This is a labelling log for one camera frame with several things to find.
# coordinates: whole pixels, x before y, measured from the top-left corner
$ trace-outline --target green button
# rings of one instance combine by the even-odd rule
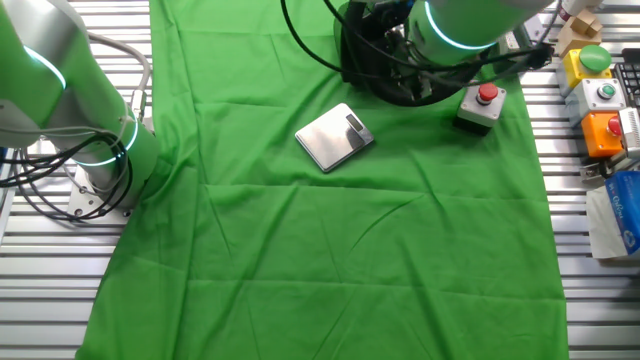
[[[616,94],[616,88],[614,88],[614,87],[613,87],[613,86],[611,86],[611,85],[605,85],[605,86],[603,86],[603,87],[602,87],[602,91],[603,91],[605,94],[609,95],[609,96],[613,96],[613,95],[615,95],[615,94]]]
[[[591,72],[603,72],[611,66],[611,54],[598,45],[588,45],[580,51],[580,62]]]

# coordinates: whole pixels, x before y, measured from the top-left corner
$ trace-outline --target emergency stop button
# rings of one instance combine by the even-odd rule
[[[478,102],[482,105],[491,104],[493,99],[498,97],[498,87],[493,84],[480,85],[478,89]]]
[[[620,118],[612,117],[607,124],[607,131],[613,134],[614,136],[622,135],[622,128],[620,127]]]

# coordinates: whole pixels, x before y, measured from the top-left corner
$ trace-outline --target blue label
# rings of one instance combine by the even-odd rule
[[[640,244],[640,172],[615,173],[605,182],[611,207],[620,228],[628,254],[635,253]]]

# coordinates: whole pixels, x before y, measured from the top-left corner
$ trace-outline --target red button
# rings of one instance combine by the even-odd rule
[[[480,99],[482,99],[482,101],[491,101],[498,97],[498,87],[493,84],[480,85],[478,94],[480,95]]]
[[[620,118],[613,117],[609,120],[609,124],[607,125],[607,130],[609,130],[613,135],[620,136],[622,135],[622,128],[620,127]]]

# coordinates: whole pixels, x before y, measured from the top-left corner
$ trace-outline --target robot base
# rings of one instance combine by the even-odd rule
[[[87,173],[80,166],[76,168],[75,180],[84,188],[92,189],[89,180],[87,180]],[[82,216],[95,210],[103,202],[104,200],[102,200],[98,196],[91,195],[86,191],[80,190],[77,186],[73,186],[71,190],[71,197],[69,198],[69,206],[67,208],[67,212],[70,214],[75,214],[76,216]],[[83,221],[80,223],[74,223],[76,224],[76,226],[82,226],[82,224],[86,224],[87,226],[91,226],[92,224],[100,224],[101,226],[103,226],[103,224],[124,225],[129,221],[130,216],[130,209],[116,208],[103,217],[94,220]]]

